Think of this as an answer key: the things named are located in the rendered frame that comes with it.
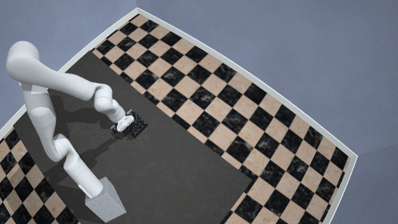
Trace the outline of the black knob box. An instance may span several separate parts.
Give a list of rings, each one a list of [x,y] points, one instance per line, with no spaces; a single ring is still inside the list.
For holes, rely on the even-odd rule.
[[[126,130],[134,137],[134,139],[148,126],[148,124],[136,113],[135,122],[132,122]],[[137,122],[137,123],[136,123]],[[133,132],[133,133],[132,133]]]

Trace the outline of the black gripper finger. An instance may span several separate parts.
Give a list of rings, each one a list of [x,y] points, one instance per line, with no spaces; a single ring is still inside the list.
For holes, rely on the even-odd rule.
[[[135,117],[136,116],[136,114],[132,111],[132,109],[128,109],[129,111],[126,113],[126,114],[129,114],[129,116],[131,115],[131,116],[133,116],[133,117]]]
[[[115,129],[115,124],[113,126],[110,126],[110,129],[113,131],[114,134],[117,134],[118,130],[117,127]]]

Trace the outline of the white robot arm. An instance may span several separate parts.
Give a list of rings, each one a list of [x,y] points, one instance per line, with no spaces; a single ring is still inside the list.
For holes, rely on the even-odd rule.
[[[63,134],[53,137],[57,117],[47,88],[84,101],[90,100],[95,94],[96,111],[106,114],[112,122],[118,123],[119,132],[134,121],[133,116],[125,116],[123,108],[112,99],[110,86],[48,68],[40,62],[39,51],[30,42],[19,41],[9,49],[6,71],[11,78],[21,82],[27,113],[48,157],[59,162],[67,155],[64,170],[89,198],[97,196],[102,191],[103,184]]]

